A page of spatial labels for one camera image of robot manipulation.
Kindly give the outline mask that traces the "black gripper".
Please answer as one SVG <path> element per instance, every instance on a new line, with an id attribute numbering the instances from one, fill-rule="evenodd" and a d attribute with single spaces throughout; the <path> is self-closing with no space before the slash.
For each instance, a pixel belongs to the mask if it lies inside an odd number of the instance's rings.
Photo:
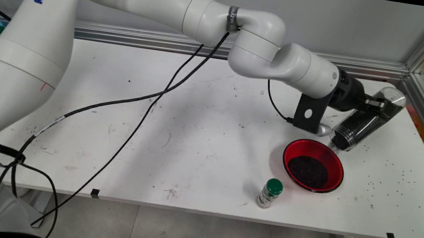
<path id="1" fill-rule="evenodd" d="M 386 98 L 365 95 L 361 82 L 344 70 L 339 70 L 340 78 L 329 102 L 332 109 L 347 112 L 363 104 L 362 111 L 390 120 L 394 117 L 395 106 Z"/>

